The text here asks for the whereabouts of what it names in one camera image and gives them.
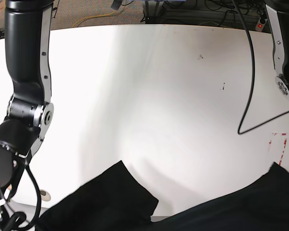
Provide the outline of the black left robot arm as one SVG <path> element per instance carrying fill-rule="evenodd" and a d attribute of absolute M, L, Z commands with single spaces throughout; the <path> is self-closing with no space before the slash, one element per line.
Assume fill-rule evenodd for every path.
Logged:
<path fill-rule="evenodd" d="M 266 0 L 265 10 L 274 43 L 276 84 L 289 101 L 289 0 Z"/>

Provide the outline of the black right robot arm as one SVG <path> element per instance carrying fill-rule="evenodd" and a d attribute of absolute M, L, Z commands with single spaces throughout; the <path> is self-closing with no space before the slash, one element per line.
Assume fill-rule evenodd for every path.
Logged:
<path fill-rule="evenodd" d="M 53 13 L 51 0 L 5 2 L 5 57 L 13 82 L 4 121 L 0 124 L 0 231 L 27 231 L 39 218 L 37 194 L 34 217 L 24 212 L 8 214 L 24 172 L 40 149 L 53 118 L 49 40 Z"/>

